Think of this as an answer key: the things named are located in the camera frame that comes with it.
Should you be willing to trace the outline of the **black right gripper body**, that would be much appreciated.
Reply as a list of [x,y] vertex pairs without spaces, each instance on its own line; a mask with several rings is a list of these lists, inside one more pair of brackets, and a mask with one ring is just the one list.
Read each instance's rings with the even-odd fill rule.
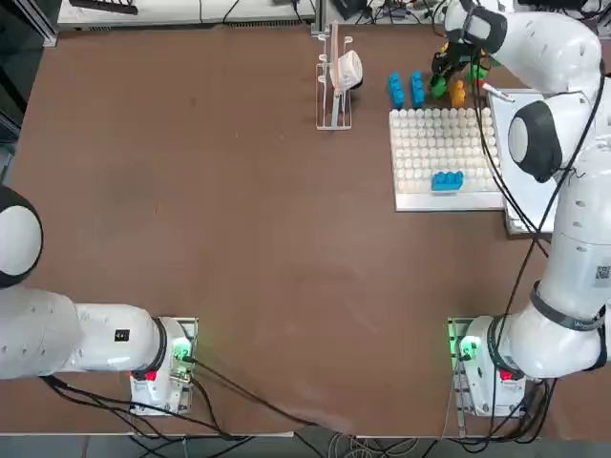
[[448,42],[445,49],[445,65],[447,67],[464,67],[473,57],[477,56],[477,47],[469,43]]

